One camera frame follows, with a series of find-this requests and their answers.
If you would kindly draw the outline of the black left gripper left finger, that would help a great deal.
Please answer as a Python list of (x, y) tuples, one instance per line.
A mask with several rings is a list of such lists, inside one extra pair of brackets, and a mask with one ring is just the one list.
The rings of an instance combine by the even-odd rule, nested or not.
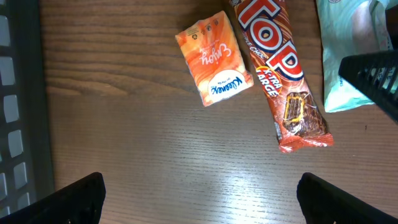
[(106, 196), (103, 175), (94, 172), (1, 218), (1, 224), (98, 224)]

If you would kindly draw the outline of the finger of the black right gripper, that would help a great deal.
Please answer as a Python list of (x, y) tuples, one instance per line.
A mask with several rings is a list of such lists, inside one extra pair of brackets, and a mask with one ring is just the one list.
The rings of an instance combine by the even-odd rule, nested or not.
[(397, 50), (347, 56), (338, 74), (397, 121)]

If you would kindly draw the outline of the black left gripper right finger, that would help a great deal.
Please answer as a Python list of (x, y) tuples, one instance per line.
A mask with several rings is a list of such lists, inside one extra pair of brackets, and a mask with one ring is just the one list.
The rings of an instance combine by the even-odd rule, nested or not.
[(309, 172), (298, 182), (297, 199), (307, 223), (397, 223), (397, 218)]

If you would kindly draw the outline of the chocolate bar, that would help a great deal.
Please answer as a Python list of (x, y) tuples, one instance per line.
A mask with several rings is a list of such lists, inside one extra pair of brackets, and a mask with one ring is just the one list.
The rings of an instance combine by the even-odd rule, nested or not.
[(274, 119), (282, 152), (334, 143), (300, 65), (284, 1), (230, 1)]

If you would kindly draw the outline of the orange Kleenex tissue pack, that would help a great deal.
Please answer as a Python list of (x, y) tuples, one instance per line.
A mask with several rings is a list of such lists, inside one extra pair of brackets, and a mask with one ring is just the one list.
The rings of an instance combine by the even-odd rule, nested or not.
[(203, 106), (210, 106), (250, 88), (231, 23), (224, 11), (199, 20), (175, 36), (195, 81)]

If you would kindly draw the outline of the grey plastic shopping basket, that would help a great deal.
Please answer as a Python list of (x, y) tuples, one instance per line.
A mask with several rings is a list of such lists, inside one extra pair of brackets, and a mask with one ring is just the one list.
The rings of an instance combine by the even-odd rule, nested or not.
[(55, 190), (38, 0), (1, 0), (1, 216)]

